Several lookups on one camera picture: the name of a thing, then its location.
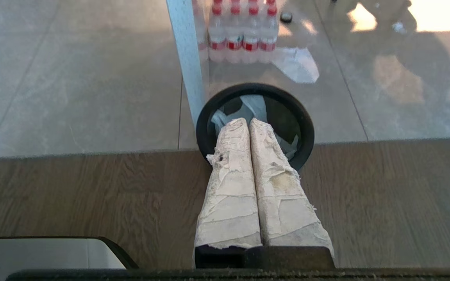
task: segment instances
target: white plastic wrap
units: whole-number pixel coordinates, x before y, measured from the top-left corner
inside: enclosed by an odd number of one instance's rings
[[[331,238],[282,153],[272,126],[250,123],[252,163],[258,197],[261,239],[269,246],[323,246],[334,257]]]
[[[250,134],[244,118],[234,119],[218,135],[213,171],[198,218],[195,247],[249,249],[261,245]]]
[[[307,48],[276,48],[272,64],[296,83],[313,84],[319,77],[317,64]]]

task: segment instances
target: white pole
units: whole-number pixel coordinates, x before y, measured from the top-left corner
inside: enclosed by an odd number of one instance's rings
[[[208,71],[207,61],[202,63],[199,58],[192,0],[166,0],[166,4],[195,128],[200,111],[207,101],[205,94],[205,88],[209,84],[207,80],[209,74],[205,73]]]

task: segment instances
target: red label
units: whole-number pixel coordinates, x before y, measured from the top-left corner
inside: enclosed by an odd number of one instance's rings
[[[259,44],[259,48],[266,51],[266,52],[271,52],[275,49],[275,43],[272,44],[268,44],[268,43],[260,43]]]
[[[225,41],[223,42],[211,42],[211,48],[213,50],[222,50],[225,48]]]
[[[229,41],[229,42],[227,43],[227,47],[228,47],[230,50],[239,50],[239,49],[241,48],[241,43],[240,43],[240,42],[232,42],[232,41]]]
[[[258,43],[246,43],[243,41],[243,48],[244,50],[248,50],[250,52],[253,52],[258,49]]]

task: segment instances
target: water bottle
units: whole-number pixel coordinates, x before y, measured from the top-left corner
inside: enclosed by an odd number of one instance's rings
[[[250,7],[253,7],[253,6],[258,6],[259,7],[258,0],[248,0],[248,4],[244,6],[244,9],[246,11],[246,13],[244,15],[244,18],[247,19],[249,17],[248,11],[249,11]]]
[[[257,16],[258,16],[259,20],[264,18],[264,15],[261,14],[262,10],[264,8],[263,1],[264,0],[248,0],[248,9],[250,7],[253,7],[253,6],[257,6],[258,7],[258,15]]]
[[[225,33],[227,34],[225,58],[229,62],[237,64],[241,62],[241,47],[243,44],[243,25],[240,5],[232,5],[230,8],[230,17],[225,25]]]
[[[204,11],[197,0],[192,1],[193,17],[195,21],[195,35],[197,36],[197,45],[199,50],[199,59],[205,62],[208,57],[206,41],[206,23],[204,20]]]
[[[275,0],[265,0],[264,5],[260,6],[259,16],[261,18],[266,18],[267,17],[267,10],[271,6],[277,7],[277,3],[275,2]]]
[[[221,7],[221,10],[222,10],[221,16],[224,17],[225,14],[223,13],[223,11],[226,9],[226,7],[223,5],[223,0],[213,0],[213,4],[211,5],[211,8],[212,8],[214,5],[218,5],[218,6]],[[211,9],[211,10],[209,11],[209,18],[211,18],[212,16],[213,16],[213,9]]]
[[[260,21],[258,18],[258,5],[255,3],[249,7],[249,16],[244,24],[244,38],[243,38],[243,62],[245,64],[252,64],[258,61],[258,41],[260,31]]]
[[[267,9],[267,16],[260,29],[259,61],[268,64],[272,61],[273,50],[277,43],[279,23],[277,22],[277,7],[271,5]]]
[[[228,7],[227,7],[227,11],[228,11],[227,16],[228,16],[229,18],[230,18],[230,15],[231,15],[230,9],[231,9],[233,6],[236,6],[236,5],[238,5],[238,6],[241,8],[241,11],[243,11],[242,5],[241,5],[241,0],[230,0],[230,1],[229,1],[229,5],[228,5]]]
[[[209,34],[209,59],[213,62],[223,62],[223,59],[225,59],[227,35],[225,34],[224,23],[225,21],[221,14],[221,5],[216,4],[215,1],[215,4],[211,7],[211,15],[207,29]]]

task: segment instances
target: black object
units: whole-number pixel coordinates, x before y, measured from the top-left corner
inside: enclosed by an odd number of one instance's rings
[[[206,103],[200,112],[195,134],[199,150],[206,157],[214,154],[218,135],[211,118],[217,110],[237,111],[241,106],[240,96],[259,94],[264,96],[268,123],[283,139],[290,142],[299,134],[297,151],[289,164],[299,170],[309,158],[314,148],[314,125],[303,105],[288,92],[277,87],[249,83],[229,87],[220,91]]]
[[[226,253],[229,249],[218,251]],[[330,252],[325,247],[254,247],[248,250],[236,248],[232,251],[241,252],[242,268],[157,272],[139,269],[23,270],[8,276],[7,281],[450,281],[450,269],[336,269]]]
[[[291,21],[293,21],[293,14],[291,14],[290,12],[281,12],[280,21],[282,21],[283,23],[291,23]]]
[[[326,247],[228,247],[207,245],[195,248],[197,269],[330,270],[334,269]]]

